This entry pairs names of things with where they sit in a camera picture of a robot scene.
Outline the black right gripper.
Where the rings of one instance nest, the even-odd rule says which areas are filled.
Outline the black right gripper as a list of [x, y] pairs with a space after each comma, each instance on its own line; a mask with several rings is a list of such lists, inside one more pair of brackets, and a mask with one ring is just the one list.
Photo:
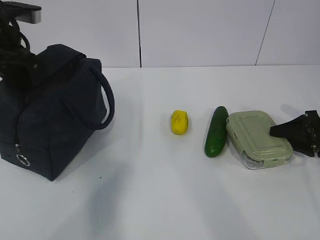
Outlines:
[[278, 138], [293, 138], [293, 150], [309, 157], [320, 156], [320, 116], [316, 110], [305, 111], [296, 119], [275, 125], [269, 134]]

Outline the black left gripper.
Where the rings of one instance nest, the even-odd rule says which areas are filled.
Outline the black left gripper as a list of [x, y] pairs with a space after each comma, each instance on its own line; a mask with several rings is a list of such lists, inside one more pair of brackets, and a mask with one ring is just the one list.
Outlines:
[[37, 67], [37, 56], [31, 52], [0, 56], [0, 77], [9, 87], [31, 88], [31, 75]]

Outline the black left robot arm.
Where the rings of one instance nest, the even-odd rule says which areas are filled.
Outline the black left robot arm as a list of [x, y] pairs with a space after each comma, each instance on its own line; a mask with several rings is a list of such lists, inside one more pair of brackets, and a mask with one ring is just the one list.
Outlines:
[[42, 8], [16, 2], [0, 2], [0, 77], [8, 85], [28, 89], [31, 74], [38, 67], [30, 42], [21, 32], [18, 21], [38, 24]]

